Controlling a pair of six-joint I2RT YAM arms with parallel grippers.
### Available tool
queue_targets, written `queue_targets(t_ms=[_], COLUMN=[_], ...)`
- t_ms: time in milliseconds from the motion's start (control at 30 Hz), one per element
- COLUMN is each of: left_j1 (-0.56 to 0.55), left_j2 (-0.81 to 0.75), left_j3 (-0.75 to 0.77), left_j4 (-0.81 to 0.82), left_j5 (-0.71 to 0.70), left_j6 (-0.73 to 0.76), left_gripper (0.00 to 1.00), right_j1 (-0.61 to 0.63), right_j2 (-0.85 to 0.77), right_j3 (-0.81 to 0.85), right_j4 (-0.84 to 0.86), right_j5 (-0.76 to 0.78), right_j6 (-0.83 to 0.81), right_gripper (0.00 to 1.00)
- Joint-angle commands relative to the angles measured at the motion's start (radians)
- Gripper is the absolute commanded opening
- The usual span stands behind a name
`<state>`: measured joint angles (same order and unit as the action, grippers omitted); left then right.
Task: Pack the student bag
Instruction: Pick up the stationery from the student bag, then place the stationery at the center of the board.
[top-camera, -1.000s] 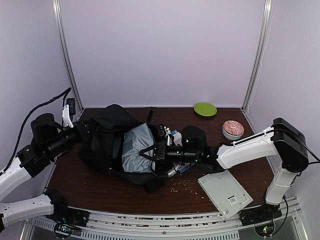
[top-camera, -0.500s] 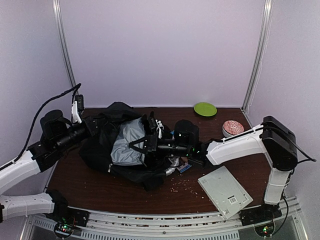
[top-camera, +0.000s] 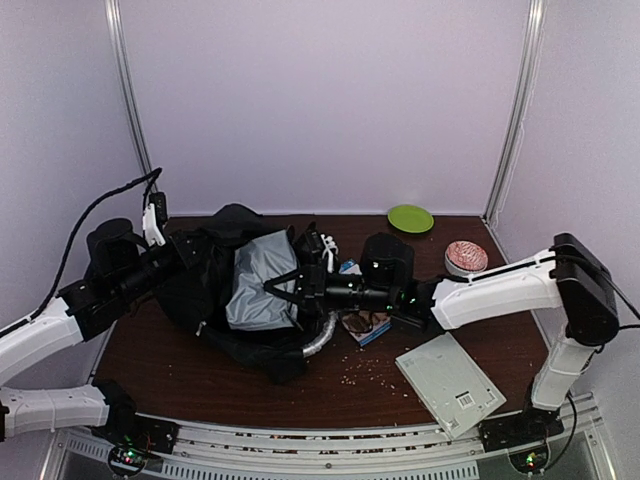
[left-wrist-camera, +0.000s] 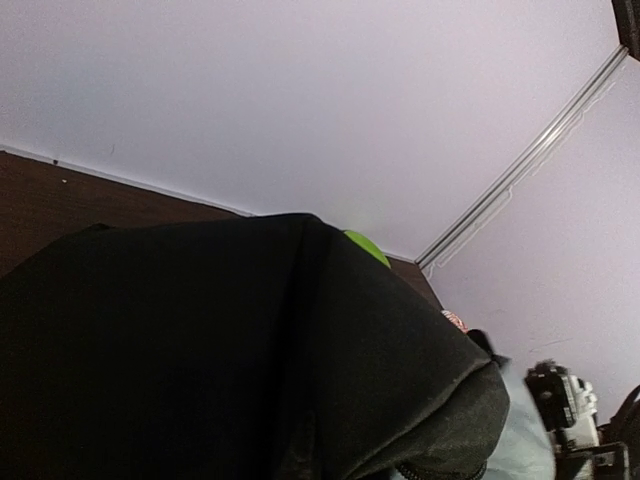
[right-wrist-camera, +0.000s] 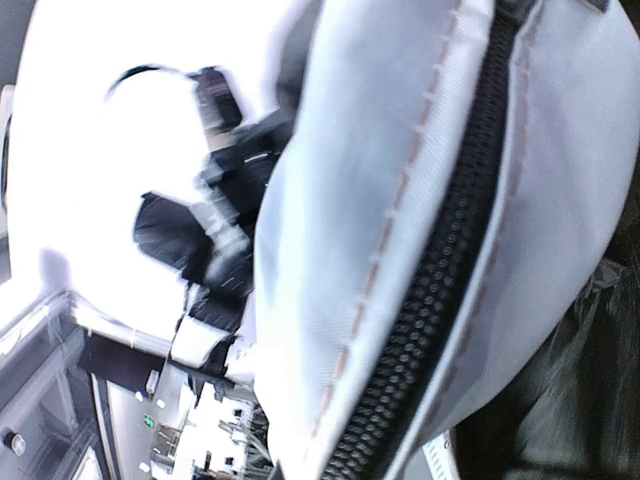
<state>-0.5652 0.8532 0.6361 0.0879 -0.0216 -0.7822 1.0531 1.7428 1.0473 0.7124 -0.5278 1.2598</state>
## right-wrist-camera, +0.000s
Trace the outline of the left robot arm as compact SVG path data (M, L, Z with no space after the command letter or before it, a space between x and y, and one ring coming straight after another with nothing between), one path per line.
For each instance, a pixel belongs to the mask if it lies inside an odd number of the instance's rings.
M185 283L182 313L168 361L198 378L250 383L255 375L254 238L261 203L291 138L294 112L279 108L250 125L224 70L185 72L160 64L124 71L109 87L147 72L184 78L209 152L194 179L195 201L149 191L142 196L133 241Z

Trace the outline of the black student backpack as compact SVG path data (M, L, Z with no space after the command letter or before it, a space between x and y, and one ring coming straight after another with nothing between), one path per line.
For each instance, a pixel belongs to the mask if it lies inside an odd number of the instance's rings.
M639 476L639 222L511 383L455 430L464 479Z

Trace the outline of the grey pencil pouch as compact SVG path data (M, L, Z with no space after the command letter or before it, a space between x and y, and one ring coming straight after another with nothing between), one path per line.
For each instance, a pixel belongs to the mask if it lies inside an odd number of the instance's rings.
M639 146L618 1L313 1L255 237L255 388L286 479L401 479L602 258Z

